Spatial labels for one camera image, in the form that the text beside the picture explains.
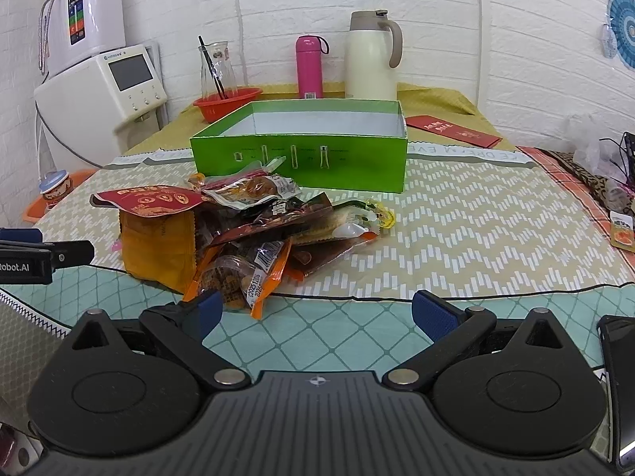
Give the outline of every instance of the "white appliance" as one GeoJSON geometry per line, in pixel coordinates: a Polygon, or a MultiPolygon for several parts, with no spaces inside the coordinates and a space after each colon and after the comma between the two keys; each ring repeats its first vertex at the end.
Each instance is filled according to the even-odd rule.
{"type": "Polygon", "coordinates": [[[49,78],[94,55],[126,46],[121,0],[53,0],[49,78]]]}
{"type": "Polygon", "coordinates": [[[155,109],[167,96],[137,45],[66,69],[37,87],[35,100],[56,168],[74,172],[94,168],[75,154],[103,166],[159,130],[155,109]]]}
{"type": "Polygon", "coordinates": [[[346,98],[397,100],[395,68],[401,62],[401,28],[387,10],[360,10],[346,36],[346,98]]]}

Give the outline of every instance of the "small cup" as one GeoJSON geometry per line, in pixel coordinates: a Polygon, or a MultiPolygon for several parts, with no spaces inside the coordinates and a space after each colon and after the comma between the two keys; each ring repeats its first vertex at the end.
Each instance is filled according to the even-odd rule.
{"type": "Polygon", "coordinates": [[[73,181],[66,170],[50,172],[39,184],[40,194],[46,202],[46,209],[53,209],[73,190],[73,181]]]}

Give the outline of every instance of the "green box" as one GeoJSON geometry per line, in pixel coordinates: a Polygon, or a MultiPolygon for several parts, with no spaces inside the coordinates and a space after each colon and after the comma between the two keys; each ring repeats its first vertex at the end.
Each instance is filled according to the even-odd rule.
{"type": "Polygon", "coordinates": [[[190,138],[196,168],[229,175],[259,160],[311,188],[401,193],[406,122],[398,101],[252,102],[190,138]]]}

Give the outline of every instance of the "black straw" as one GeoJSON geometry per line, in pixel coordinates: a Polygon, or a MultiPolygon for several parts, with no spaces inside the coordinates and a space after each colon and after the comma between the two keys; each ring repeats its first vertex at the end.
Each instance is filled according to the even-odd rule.
{"type": "Polygon", "coordinates": [[[218,96],[220,97],[221,100],[223,100],[227,98],[227,95],[225,94],[225,88],[223,87],[222,82],[220,82],[220,77],[218,76],[218,73],[216,72],[216,68],[214,68],[214,64],[212,63],[210,54],[207,51],[207,48],[205,47],[205,43],[203,42],[201,36],[199,36],[199,42],[201,43],[202,54],[205,56],[205,60],[207,61],[207,67],[210,70],[210,75],[212,76],[212,79],[214,79],[214,84],[216,85],[216,91],[218,92],[218,96]]]}

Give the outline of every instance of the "cup lid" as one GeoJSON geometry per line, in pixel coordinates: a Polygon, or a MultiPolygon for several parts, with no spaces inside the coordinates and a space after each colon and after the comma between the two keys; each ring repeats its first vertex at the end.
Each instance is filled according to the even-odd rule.
{"type": "Polygon", "coordinates": [[[58,172],[49,172],[44,179],[39,183],[40,193],[45,194],[55,189],[62,184],[69,177],[69,173],[66,170],[59,170],[58,172]]]}

